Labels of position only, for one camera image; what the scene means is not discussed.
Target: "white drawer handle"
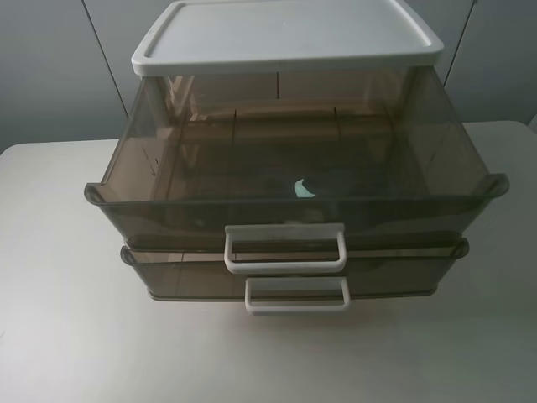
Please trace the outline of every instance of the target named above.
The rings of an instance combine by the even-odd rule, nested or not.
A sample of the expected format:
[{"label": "white drawer handle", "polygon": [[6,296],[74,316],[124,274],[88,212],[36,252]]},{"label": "white drawer handle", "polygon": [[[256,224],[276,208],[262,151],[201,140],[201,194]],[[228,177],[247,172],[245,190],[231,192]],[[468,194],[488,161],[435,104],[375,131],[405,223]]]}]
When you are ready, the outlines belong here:
[{"label": "white drawer handle", "polygon": [[[229,271],[236,275],[284,275],[336,273],[345,267],[347,246],[343,224],[277,224],[277,225],[228,225],[224,261]],[[339,251],[338,260],[310,262],[252,262],[232,261],[235,241],[284,241],[335,239]]]},{"label": "white drawer handle", "polygon": [[[252,291],[294,290],[341,290],[343,303],[340,305],[261,305],[252,304]],[[351,295],[346,277],[258,277],[246,279],[244,304],[251,315],[304,315],[312,313],[336,313],[345,311],[351,304]]]}]

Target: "transparent brown drawer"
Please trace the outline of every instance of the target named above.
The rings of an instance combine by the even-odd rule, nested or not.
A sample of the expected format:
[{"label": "transparent brown drawer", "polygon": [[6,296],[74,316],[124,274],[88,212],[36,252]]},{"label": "transparent brown drawer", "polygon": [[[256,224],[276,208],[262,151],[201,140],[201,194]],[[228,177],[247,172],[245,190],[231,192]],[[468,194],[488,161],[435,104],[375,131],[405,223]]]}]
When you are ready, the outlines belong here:
[{"label": "transparent brown drawer", "polygon": [[226,225],[459,232],[508,189],[432,67],[145,77],[101,183],[134,248],[220,248]]},{"label": "transparent brown drawer", "polygon": [[[227,269],[223,253],[154,252],[123,247],[121,257],[136,270],[149,294],[163,301],[242,301],[248,278],[282,277],[345,278],[351,298],[426,296],[435,292],[455,261],[466,256],[468,243],[459,239],[421,247],[409,244],[399,249],[371,249],[362,244],[362,248],[349,249],[343,270],[323,275],[235,275]],[[233,258],[239,262],[298,262],[336,257],[336,252],[330,248],[319,252],[285,253],[251,250],[238,250]],[[261,290],[253,299],[308,301],[339,297],[338,290]]]}]

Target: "bottom drawer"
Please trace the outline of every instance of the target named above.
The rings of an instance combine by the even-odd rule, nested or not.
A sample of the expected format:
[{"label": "bottom drawer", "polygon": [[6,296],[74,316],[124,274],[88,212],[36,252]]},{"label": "bottom drawer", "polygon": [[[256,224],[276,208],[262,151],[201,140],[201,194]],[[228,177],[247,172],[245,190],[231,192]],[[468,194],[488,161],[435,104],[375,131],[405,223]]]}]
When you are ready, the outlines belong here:
[{"label": "bottom drawer", "polygon": [[[349,250],[345,268],[330,275],[301,275],[289,278],[346,278],[351,298],[424,296],[435,292],[439,281],[457,259],[466,256],[465,239],[443,246],[411,249]],[[243,301],[246,275],[227,270],[223,254],[174,253],[131,250],[123,247],[121,257],[132,266],[159,301]],[[310,261],[334,259],[331,252],[235,254],[236,261]],[[281,278],[261,276],[261,278]],[[254,300],[308,301],[341,298],[337,287],[317,290],[257,289]]]}]

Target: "table surface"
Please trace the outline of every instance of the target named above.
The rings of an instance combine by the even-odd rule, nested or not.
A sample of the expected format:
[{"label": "table surface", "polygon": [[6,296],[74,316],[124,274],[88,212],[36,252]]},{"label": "table surface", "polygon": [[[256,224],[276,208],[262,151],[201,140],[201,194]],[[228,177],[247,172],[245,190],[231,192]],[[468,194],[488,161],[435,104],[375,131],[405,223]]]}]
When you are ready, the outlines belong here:
[{"label": "table surface", "polygon": [[115,141],[0,156],[2,402],[535,402],[537,135],[469,134],[509,193],[466,236],[433,296],[333,317],[250,317],[242,303],[155,302],[82,191]]}]

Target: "white lid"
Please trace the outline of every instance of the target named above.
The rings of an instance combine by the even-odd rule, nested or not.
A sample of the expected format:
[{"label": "white lid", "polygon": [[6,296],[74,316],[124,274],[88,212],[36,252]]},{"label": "white lid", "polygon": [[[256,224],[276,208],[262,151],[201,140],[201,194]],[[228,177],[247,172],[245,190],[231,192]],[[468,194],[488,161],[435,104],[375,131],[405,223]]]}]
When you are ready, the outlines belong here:
[{"label": "white lid", "polygon": [[134,52],[139,76],[433,65],[444,48],[402,0],[171,3]]}]

